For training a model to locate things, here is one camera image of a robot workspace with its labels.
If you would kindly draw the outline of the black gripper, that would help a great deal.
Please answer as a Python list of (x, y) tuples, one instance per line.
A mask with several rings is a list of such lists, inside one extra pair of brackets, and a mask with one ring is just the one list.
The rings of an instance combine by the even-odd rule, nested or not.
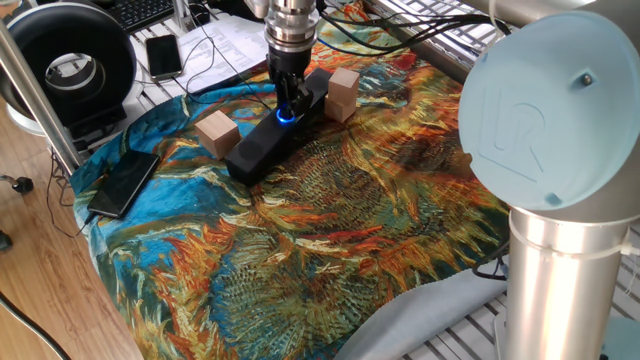
[(311, 62), (311, 49), (284, 52), (270, 47), (267, 62), (270, 79), (276, 80), (279, 119), (293, 120), (294, 117), (304, 115), (310, 109), (313, 100), (313, 92), (302, 79)]

